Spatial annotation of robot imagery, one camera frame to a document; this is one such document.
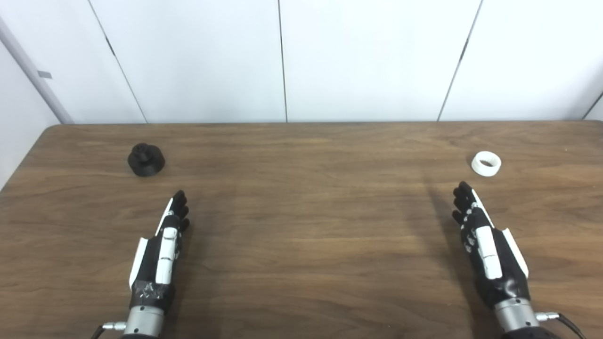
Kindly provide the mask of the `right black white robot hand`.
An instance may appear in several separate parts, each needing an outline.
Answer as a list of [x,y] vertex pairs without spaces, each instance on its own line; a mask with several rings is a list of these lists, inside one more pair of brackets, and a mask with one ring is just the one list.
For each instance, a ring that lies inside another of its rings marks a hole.
[[476,191],[466,182],[454,189],[453,219],[474,269],[474,285],[485,305],[530,300],[528,269],[509,229],[495,228]]

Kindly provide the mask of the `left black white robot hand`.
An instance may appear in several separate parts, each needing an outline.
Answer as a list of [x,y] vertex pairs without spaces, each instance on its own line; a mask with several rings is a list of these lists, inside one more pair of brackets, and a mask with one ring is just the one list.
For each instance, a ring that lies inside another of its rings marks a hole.
[[175,298],[174,269],[190,225],[184,191],[168,201],[153,237],[140,238],[129,276],[129,308],[157,307],[168,312]]

